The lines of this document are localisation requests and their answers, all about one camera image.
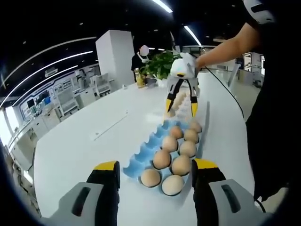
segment black ceiling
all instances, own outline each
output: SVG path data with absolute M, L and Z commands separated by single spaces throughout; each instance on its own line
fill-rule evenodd
M 70 40 L 101 37 L 109 29 L 132 32 L 134 47 L 171 48 L 170 32 L 176 43 L 196 45 L 183 29 L 189 25 L 203 45 L 216 45 L 213 38 L 231 38 L 244 23 L 241 0 L 163 0 L 174 11 L 169 14 L 152 0 L 85 1 L 6 1 L 1 6 L 0 72 L 5 79 L 19 64 L 34 54 Z M 74 54 L 75 57 L 55 65 L 64 70 L 74 65 L 94 64 L 97 59 L 95 39 L 78 41 L 49 50 L 35 57 L 1 85 L 0 97 L 38 69 Z M 37 73 L 13 96 L 20 96 L 44 78 Z

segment gray handle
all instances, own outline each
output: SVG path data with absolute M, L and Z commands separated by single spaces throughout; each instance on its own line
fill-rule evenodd
M 233 179 L 209 185 L 218 209 L 219 226 L 259 226 L 269 216 L 255 206 L 253 196 Z

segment black cable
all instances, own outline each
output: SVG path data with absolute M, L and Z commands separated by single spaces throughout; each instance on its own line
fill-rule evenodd
M 265 208 L 264 208 L 263 204 L 262 204 L 260 201 L 258 201 L 257 199 L 255 199 L 255 202 L 257 202 L 257 203 L 259 204 L 259 206 L 260 206 L 261 210 L 262 210 L 264 213 L 266 213 L 266 211 L 265 211 Z
M 240 110 L 241 110 L 241 113 L 242 113 L 242 115 L 243 115 L 243 117 L 245 117 L 245 115 L 244 115 L 244 111 L 243 111 L 243 109 L 241 108 L 241 106 L 240 106 L 240 104 L 239 104 L 239 102 L 236 100 L 236 98 L 233 96 L 233 94 L 228 90 L 228 88 L 227 87 L 225 87 L 225 85 L 221 82 L 221 80 L 219 80 L 219 78 L 215 75 L 215 74 L 213 74 L 213 72 L 209 69 L 209 68 L 207 68 L 207 67 L 205 67 L 219 82 L 220 82 L 220 84 L 222 85 L 222 86 L 224 86 L 224 88 L 228 91 L 228 93 L 230 93 L 230 95 L 233 97 L 233 99 L 236 101 L 236 103 L 238 104 L 238 106 L 239 106 L 239 108 L 240 108 Z

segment white table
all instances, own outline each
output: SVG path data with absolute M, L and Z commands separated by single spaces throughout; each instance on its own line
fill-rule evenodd
M 208 73 L 199 74 L 201 95 L 210 102 L 210 122 L 203 158 L 216 162 L 226 178 L 233 178 L 253 194 L 254 180 L 248 153 L 246 126 L 235 100 Z M 34 183 L 42 216 L 50 217 L 60 198 L 78 182 L 86 181 L 94 166 L 118 160 L 127 167 L 131 155 L 162 122 L 166 89 L 118 90 L 69 117 L 38 141 Z M 93 133 L 110 130 L 92 141 Z M 119 226 L 195 226 L 193 190 L 183 205 L 148 191 L 121 172 Z

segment egg carton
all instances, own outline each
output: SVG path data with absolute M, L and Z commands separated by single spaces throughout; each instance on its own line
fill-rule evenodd
M 126 168 L 123 168 L 124 174 L 126 174 L 127 176 L 129 176 L 132 179 L 135 179 L 142 186 L 144 186 L 144 185 L 142 184 L 142 182 L 140 180 L 140 176 L 146 169 L 154 169 L 154 170 L 158 171 L 161 176 L 161 181 L 157 186 L 149 188 L 149 189 L 157 191 L 164 195 L 166 195 L 166 194 L 162 191 L 162 183 L 167 177 L 173 175 L 172 170 L 171 170 L 171 165 L 172 165 L 173 161 L 177 157 L 180 156 L 179 149 L 180 149 L 180 146 L 182 145 L 182 143 L 184 142 L 184 139 L 181 138 L 181 139 L 177 140 L 177 142 L 178 142 L 177 150 L 170 153 L 171 163 L 165 169 L 156 169 L 153 165 L 152 160 L 155 157 L 155 153 L 162 148 L 161 147 L 162 141 L 166 136 L 169 135 L 169 131 L 173 126 L 179 126 L 183 132 L 186 129 L 189 129 L 189 125 L 187 123 L 183 123 L 180 121 L 164 121 L 163 125 L 158 126 L 156 133 L 152 133 L 150 135 L 149 141 L 147 143 L 143 143 L 141 145 L 140 152 L 138 154 L 134 154 L 131 157 L 129 166 Z M 196 144 L 196 150 L 197 150 L 196 156 L 198 156 L 201 152 L 201 146 L 200 146 L 201 138 L 202 138 L 202 132 L 198 133 L 198 143 Z M 184 180 L 183 187 L 185 188 L 187 186 L 187 182 L 189 181 L 189 173 L 185 176 L 182 176 L 182 178 Z

